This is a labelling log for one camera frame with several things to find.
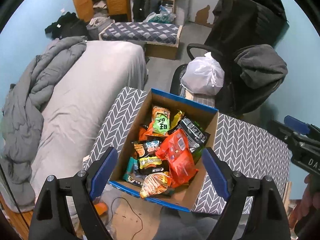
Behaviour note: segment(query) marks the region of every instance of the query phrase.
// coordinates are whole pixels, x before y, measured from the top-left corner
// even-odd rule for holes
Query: black clothing pile
[[[63,39],[73,36],[89,37],[86,23],[80,20],[75,13],[70,12],[60,16],[58,21],[49,25],[44,31],[46,34],[51,33],[52,39]]]
[[[288,73],[286,62],[267,44],[244,49],[234,62],[241,67],[240,78],[252,89],[283,80]]]
[[[213,28],[204,44],[232,60],[247,46],[273,47],[288,27],[281,0],[219,0],[213,13]]]

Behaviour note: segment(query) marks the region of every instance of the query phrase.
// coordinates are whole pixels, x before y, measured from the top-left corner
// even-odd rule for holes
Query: light blue wall
[[[276,52],[287,63],[288,75],[264,107],[273,109],[275,118],[281,122],[291,115],[320,127],[320,37],[294,0],[281,1],[290,27],[277,44]],[[291,163],[291,199],[302,197],[306,174]]]
[[[10,84],[19,80],[31,59],[50,43],[44,29],[57,21],[62,8],[76,11],[72,0],[24,0],[0,33],[0,109]]]

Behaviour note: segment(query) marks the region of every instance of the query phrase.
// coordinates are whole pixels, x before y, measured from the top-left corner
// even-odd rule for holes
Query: black cable
[[[131,205],[129,204],[129,202],[128,202],[124,197],[116,197],[116,198],[112,201],[112,203],[111,203],[111,219],[108,221],[108,224],[111,222],[111,220],[112,220],[112,218],[113,218],[112,205],[113,205],[114,201],[115,201],[117,198],[122,198],[122,199],[124,199],[124,200],[128,203],[129,207],[131,208],[131,211],[132,211],[132,212],[140,219],[140,221],[141,221],[141,229],[140,229],[138,232],[134,233],[134,235],[133,235],[132,238],[131,238],[131,240],[133,240],[133,238],[135,237],[135,235],[143,230],[143,223],[142,223],[142,219],[137,215],[136,212],[133,211]]]
[[[18,212],[19,212],[20,216],[22,217],[22,220],[24,221],[24,223],[26,224],[27,228],[29,229],[29,225],[28,225],[28,223],[26,222],[24,216],[22,215],[21,210],[20,210],[20,208],[19,208],[19,206],[18,206],[18,203],[16,202],[16,199],[14,198],[13,193],[12,193],[10,187],[9,187],[9,183],[8,183],[8,181],[7,181],[7,178],[6,178],[5,174],[4,174],[4,171],[3,171],[3,169],[2,169],[1,164],[0,164],[0,171],[1,171],[2,176],[3,176],[3,178],[4,178],[4,183],[6,184],[8,190],[9,190],[9,193],[10,193],[12,199],[13,199],[13,202],[14,202],[14,204],[16,205],[16,207],[17,207],[17,209],[18,209]]]

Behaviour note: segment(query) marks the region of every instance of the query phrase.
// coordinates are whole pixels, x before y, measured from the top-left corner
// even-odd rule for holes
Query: gray white chevron fabric
[[[245,176],[256,179],[271,175],[283,196],[289,176],[290,152],[284,142],[266,130],[219,114],[213,150],[233,171],[239,170]],[[252,197],[248,197],[244,214],[250,212],[251,204]],[[193,211],[221,214],[224,205],[207,174]]]
[[[137,89],[122,89],[103,122],[89,158],[83,163],[85,170],[93,161],[98,160],[109,146],[116,148],[118,153],[121,151],[146,95],[147,92]],[[290,153],[286,144],[267,131],[219,114],[213,150],[232,170],[239,170],[247,177],[260,179],[264,175],[271,175],[280,195],[284,194]],[[250,212],[251,203],[252,199],[247,198],[244,213]],[[225,202],[215,192],[207,174],[193,211],[221,214],[224,205]]]
[[[147,94],[145,91],[129,87],[121,90],[102,124],[89,158],[83,162],[85,170],[93,161],[100,159],[109,146],[117,149],[118,154],[120,153],[133,120]]]

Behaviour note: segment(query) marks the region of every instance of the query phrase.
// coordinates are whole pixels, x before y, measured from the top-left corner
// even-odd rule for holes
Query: blue gripper pad
[[[284,124],[288,126],[290,129],[303,135],[308,135],[310,133],[310,128],[307,123],[301,122],[300,120],[295,119],[290,115],[287,115],[284,118]]]
[[[110,175],[116,166],[117,160],[118,151],[113,148],[92,179],[91,191],[89,193],[91,200],[101,196]]]
[[[202,150],[202,162],[218,196],[222,197],[224,201],[228,201],[230,197],[228,182],[207,149]]]

